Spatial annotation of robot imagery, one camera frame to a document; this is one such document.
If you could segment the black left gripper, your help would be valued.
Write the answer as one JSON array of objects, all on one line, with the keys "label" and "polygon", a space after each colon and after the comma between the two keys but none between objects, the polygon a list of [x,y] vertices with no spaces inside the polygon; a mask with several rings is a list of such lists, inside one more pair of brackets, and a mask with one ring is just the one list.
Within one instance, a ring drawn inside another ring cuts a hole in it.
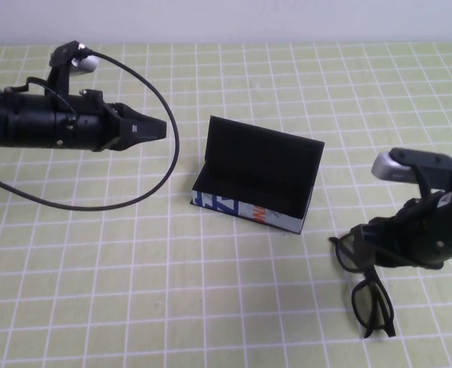
[{"label": "black left gripper", "polygon": [[167,123],[138,114],[122,103],[107,103],[103,94],[89,91],[72,96],[69,105],[57,103],[54,146],[70,150],[128,150],[167,137]]}]

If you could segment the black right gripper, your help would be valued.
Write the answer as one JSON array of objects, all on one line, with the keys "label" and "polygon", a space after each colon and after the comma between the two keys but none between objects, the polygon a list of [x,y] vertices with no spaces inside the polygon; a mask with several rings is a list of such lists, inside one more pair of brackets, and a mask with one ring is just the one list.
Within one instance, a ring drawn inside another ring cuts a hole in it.
[{"label": "black right gripper", "polygon": [[452,259],[452,190],[410,199],[395,215],[350,230],[366,241],[366,264],[440,269]]}]

